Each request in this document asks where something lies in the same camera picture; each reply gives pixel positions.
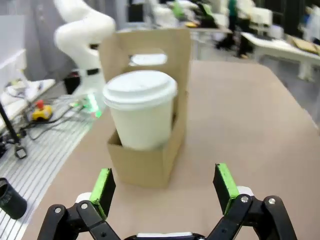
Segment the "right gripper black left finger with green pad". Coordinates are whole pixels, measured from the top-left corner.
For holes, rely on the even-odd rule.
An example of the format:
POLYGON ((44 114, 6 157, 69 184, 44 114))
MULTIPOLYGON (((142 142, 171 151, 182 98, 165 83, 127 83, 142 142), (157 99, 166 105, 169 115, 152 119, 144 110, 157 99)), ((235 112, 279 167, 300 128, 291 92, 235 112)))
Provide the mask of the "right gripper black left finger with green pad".
POLYGON ((101 169, 88 200, 76 202, 70 208, 51 205, 44 217, 40 240, 75 240, 88 232, 94 240, 118 240, 120 237, 107 223, 116 189, 112 169, 101 169))

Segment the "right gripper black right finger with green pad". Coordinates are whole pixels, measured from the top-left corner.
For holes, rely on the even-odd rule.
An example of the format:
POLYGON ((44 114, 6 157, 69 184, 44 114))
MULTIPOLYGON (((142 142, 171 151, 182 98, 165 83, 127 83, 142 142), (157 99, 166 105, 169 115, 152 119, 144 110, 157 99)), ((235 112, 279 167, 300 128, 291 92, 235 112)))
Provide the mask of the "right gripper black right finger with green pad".
POLYGON ((234 240, 242 227, 252 227, 260 240, 297 239, 280 197, 271 195, 259 200, 240 193, 225 163, 215 165, 212 182, 223 217, 206 237, 208 240, 234 240))

